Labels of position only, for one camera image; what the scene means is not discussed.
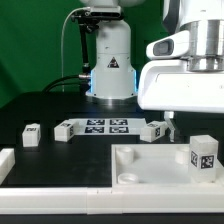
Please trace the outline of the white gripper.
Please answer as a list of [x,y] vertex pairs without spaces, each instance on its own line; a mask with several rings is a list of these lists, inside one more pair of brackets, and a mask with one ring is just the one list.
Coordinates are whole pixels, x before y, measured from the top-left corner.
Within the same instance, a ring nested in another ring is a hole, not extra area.
[[155,60],[142,69],[138,104],[160,110],[175,141],[173,111],[224,113],[224,72],[188,72],[183,60]]

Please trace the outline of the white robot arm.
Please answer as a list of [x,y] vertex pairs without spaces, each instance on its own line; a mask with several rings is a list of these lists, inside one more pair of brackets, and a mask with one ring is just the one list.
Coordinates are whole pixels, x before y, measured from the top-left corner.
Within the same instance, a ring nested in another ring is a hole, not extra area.
[[224,113],[224,0],[163,0],[169,35],[150,43],[139,83],[130,65],[130,27],[122,9],[144,0],[80,0],[97,29],[97,63],[88,96],[126,100],[134,90],[144,110]]

